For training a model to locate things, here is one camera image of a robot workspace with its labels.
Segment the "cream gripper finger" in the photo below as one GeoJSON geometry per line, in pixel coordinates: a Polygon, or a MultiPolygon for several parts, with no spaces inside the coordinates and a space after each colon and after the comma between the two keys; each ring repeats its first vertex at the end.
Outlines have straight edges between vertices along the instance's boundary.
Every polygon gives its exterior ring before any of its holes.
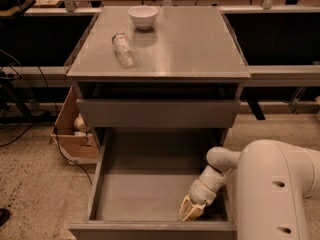
{"type": "Polygon", "coordinates": [[[178,219],[180,221],[190,221],[192,219],[193,202],[189,195],[186,195],[179,209],[178,219]]]}
{"type": "Polygon", "coordinates": [[[204,212],[205,205],[193,204],[192,209],[192,219],[190,221],[196,220],[204,212]]]}

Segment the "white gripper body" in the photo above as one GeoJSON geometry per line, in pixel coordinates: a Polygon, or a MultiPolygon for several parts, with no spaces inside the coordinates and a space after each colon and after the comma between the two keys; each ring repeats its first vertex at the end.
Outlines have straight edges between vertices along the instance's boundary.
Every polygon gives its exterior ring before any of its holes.
{"type": "Polygon", "coordinates": [[[196,179],[190,186],[189,196],[193,204],[210,206],[216,198],[216,193],[196,179]]]}

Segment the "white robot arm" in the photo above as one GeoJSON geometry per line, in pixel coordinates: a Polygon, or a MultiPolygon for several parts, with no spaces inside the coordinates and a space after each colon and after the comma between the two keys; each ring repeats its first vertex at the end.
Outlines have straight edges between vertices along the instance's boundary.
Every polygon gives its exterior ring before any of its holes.
{"type": "Polygon", "coordinates": [[[179,210],[199,218],[218,190],[236,175],[237,240],[309,240],[303,206],[320,198],[320,152],[276,140],[258,140],[235,152],[214,147],[179,210]]]}

